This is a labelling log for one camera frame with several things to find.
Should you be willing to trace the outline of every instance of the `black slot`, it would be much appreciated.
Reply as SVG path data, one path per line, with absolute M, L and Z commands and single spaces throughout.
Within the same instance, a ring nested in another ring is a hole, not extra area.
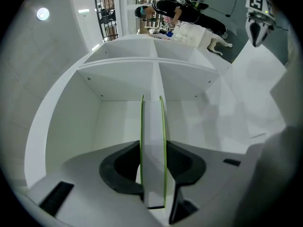
M 198 209 L 191 202 L 189 202 L 187 200 L 179 202 L 177 205 L 175 217 L 170 224 L 177 223 L 178 221 L 193 214 L 197 210 Z
M 40 208 L 50 215 L 55 216 L 73 187 L 74 185 L 70 183 L 58 183 L 58 185 L 40 204 Z
M 223 162 L 227 163 L 227 164 L 230 164 L 230 165 L 233 165 L 233 166 L 240 166 L 240 164 L 241 164 L 240 161 L 233 160 L 233 159 L 225 159 Z
M 164 206 L 156 206 L 156 207 L 148 207 L 148 210 L 158 210 L 158 209 L 163 209 Z
M 116 192 L 139 195 L 143 200 L 143 186 L 136 183 L 139 165 L 140 142 L 137 140 L 103 159 L 99 166 L 99 174 Z

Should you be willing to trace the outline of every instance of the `white shelf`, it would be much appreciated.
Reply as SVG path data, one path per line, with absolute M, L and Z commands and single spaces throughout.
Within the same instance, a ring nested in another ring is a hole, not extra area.
M 219 74 L 198 66 L 159 63 L 166 100 L 194 100 L 201 96 Z
M 105 42 L 85 63 L 121 57 L 150 57 L 152 40 L 115 40 Z
M 68 159 L 92 151 L 101 101 L 76 72 L 63 90 L 45 135 L 46 173 Z
M 139 140 L 141 102 L 103 101 L 96 120 L 93 150 Z
M 154 43 L 159 58 L 188 61 L 194 51 L 193 47 L 189 47 L 172 41 L 155 40 Z
M 78 72 L 102 101 L 139 101 L 142 95 L 146 100 L 151 98 L 152 62 L 118 61 Z
M 241 154 L 250 145 L 244 113 L 222 77 L 203 95 L 166 105 L 171 140 Z

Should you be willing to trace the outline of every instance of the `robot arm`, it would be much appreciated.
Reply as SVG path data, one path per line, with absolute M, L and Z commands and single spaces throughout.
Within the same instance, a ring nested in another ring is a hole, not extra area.
M 259 47 L 266 39 L 275 23 L 272 4 L 268 0 L 246 0 L 246 33 L 254 47 Z

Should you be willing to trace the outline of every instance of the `black shirt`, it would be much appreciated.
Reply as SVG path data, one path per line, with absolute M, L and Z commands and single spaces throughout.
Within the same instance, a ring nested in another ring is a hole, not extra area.
M 152 4 L 153 9 L 162 15 L 174 18 L 175 9 L 180 8 L 182 14 L 178 20 L 183 22 L 194 23 L 199 19 L 200 12 L 189 5 L 181 5 L 169 0 L 161 0 Z

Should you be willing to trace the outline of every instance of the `metal rack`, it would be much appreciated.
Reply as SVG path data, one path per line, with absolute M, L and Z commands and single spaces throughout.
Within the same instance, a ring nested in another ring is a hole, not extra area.
M 156 21 L 148 21 L 148 19 L 150 18 L 147 18 L 147 20 L 145 21 L 145 28 L 160 28 L 161 20 L 163 19 L 162 17 L 163 15 L 158 13 L 151 15 L 151 18 L 155 18 Z
M 103 42 L 119 38 L 114 0 L 112 0 L 112 4 L 110 4 L 110 0 L 99 0 L 99 2 L 95 0 L 95 6 Z

